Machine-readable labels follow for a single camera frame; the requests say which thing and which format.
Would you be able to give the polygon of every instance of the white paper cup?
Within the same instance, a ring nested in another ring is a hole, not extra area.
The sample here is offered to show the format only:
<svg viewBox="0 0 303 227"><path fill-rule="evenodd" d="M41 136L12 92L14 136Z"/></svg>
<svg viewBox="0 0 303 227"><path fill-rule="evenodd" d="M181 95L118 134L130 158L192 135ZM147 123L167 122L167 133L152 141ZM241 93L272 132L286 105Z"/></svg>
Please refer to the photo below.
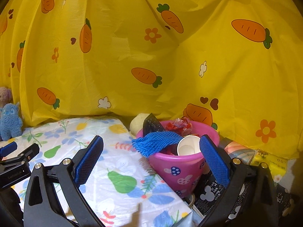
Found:
<svg viewBox="0 0 303 227"><path fill-rule="evenodd" d="M200 137L195 135L188 135L184 137L177 147L178 155L191 155L200 153Z"/></svg>

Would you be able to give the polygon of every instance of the floral tablecloth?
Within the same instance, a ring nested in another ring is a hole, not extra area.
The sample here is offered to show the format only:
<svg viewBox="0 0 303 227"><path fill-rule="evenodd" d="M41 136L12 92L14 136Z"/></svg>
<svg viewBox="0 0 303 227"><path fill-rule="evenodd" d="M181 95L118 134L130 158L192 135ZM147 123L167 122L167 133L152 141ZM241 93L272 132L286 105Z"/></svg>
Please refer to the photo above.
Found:
<svg viewBox="0 0 303 227"><path fill-rule="evenodd" d="M80 191L106 227L130 223L139 203L142 203L139 226L169 227L191 212L135 151L128 130L113 117L74 118L27 128L22 136L1 142L0 146L16 141L18 149L10 154L12 158L37 143L40 153L30 162L32 170L38 162L50 166L72 158L79 149L87 147L95 135L103 138L104 150ZM28 180L14 186L22 209ZM60 185L56 184L55 188L65 213L73 219Z"/></svg>

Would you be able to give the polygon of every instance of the yellow package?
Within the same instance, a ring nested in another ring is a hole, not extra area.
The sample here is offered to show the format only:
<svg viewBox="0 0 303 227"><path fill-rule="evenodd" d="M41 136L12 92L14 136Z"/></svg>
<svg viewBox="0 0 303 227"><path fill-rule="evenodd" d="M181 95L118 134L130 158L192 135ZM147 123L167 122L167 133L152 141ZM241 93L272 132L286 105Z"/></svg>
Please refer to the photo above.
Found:
<svg viewBox="0 0 303 227"><path fill-rule="evenodd" d="M287 159L303 149L292 0L10 0L0 48L25 125L153 113Z"/></svg>
<svg viewBox="0 0 303 227"><path fill-rule="evenodd" d="M258 166L262 162L265 162L268 165L274 182L280 182L280 180L286 173L287 160L258 150L256 152L256 155L252 159L250 165Z"/></svg>

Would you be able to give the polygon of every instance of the blue plush toy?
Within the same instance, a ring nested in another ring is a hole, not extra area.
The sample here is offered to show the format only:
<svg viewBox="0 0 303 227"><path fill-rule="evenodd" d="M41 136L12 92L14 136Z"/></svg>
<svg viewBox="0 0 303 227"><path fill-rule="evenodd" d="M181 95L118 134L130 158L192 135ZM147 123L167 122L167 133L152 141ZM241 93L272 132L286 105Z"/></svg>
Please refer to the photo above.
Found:
<svg viewBox="0 0 303 227"><path fill-rule="evenodd" d="M7 141L12 137L22 135L21 127L23 125L22 119L19 117L20 102L16 105L8 103L4 108L0 108L0 134L3 141Z"/></svg>

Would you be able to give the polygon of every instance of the green pear print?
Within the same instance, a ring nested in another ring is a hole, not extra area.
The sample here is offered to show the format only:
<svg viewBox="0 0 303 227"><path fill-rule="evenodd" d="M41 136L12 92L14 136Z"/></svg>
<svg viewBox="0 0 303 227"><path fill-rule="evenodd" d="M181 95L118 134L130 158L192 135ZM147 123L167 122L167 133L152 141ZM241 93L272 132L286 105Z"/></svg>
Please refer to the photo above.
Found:
<svg viewBox="0 0 303 227"><path fill-rule="evenodd" d="M117 192L122 194L133 191L137 185L137 180L131 176L124 176L114 171L108 172L107 176L113 183Z"/></svg>
<svg viewBox="0 0 303 227"><path fill-rule="evenodd" d="M59 150L59 148L61 148L61 145L51 148L50 150L47 150L44 153L44 157L48 158L48 159L54 157L56 155L57 151Z"/></svg>

